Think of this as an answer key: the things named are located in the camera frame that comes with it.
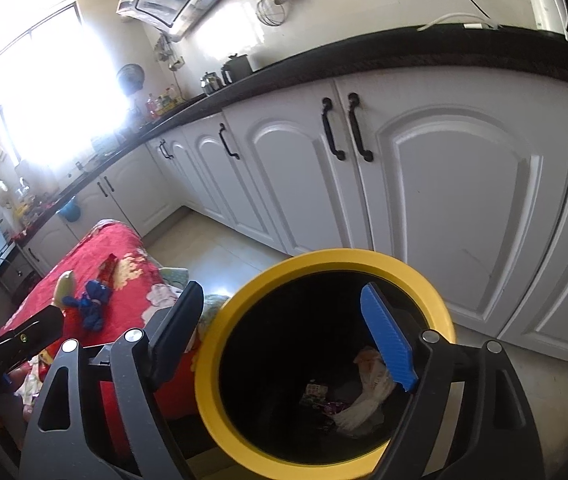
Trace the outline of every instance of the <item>trash can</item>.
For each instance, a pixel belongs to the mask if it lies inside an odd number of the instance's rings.
[[[326,416],[300,402],[314,381],[358,384],[353,359],[376,347],[360,311],[369,282],[420,327],[455,342],[442,298],[395,258],[333,249],[271,267],[225,304],[197,358],[198,409],[236,462],[274,480],[350,480],[373,471],[408,402],[401,386],[380,406],[383,422],[357,438],[327,428]]]

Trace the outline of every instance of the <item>blue stuffed toy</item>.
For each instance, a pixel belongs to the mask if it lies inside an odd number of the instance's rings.
[[[86,292],[82,293],[79,300],[72,296],[65,296],[62,298],[62,303],[65,306],[79,309],[80,316],[82,316],[82,327],[85,330],[99,332],[104,326],[102,307],[109,303],[112,294],[113,291],[108,286],[97,280],[89,280],[86,283]]]

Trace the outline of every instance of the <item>metal screw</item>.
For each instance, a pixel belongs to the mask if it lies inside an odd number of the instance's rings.
[[[139,341],[142,339],[144,332],[142,332],[139,328],[133,328],[124,334],[124,339],[129,343],[134,343],[135,341]]]
[[[424,339],[427,343],[434,344],[440,340],[440,334],[435,332],[435,330],[427,330],[422,334],[422,339]]]
[[[62,352],[72,352],[77,348],[77,339],[67,339],[62,344]]]
[[[486,348],[493,354],[499,354],[502,351],[502,345],[500,345],[497,341],[489,341]]]

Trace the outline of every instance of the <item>white plastic bag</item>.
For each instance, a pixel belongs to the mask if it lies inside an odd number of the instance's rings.
[[[362,394],[348,408],[331,416],[338,432],[359,437],[384,422],[379,407],[391,394],[395,383],[377,350],[364,348],[353,362],[360,369]]]

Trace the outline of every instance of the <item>yellow rim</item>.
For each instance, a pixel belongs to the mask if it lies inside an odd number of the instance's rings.
[[[327,270],[366,272],[397,285],[417,304],[430,328],[437,330],[449,342],[455,342],[453,323],[435,288],[412,267],[385,254],[360,249],[315,251],[285,260],[256,276],[226,302],[206,332],[197,358],[195,395],[204,424],[218,445],[237,463],[273,480],[306,478],[311,472],[317,480],[360,478],[373,471],[386,448],[387,443],[384,443],[365,455],[328,465],[287,462],[248,442],[234,428],[222,405],[219,362],[224,345],[240,318],[280,285]]]

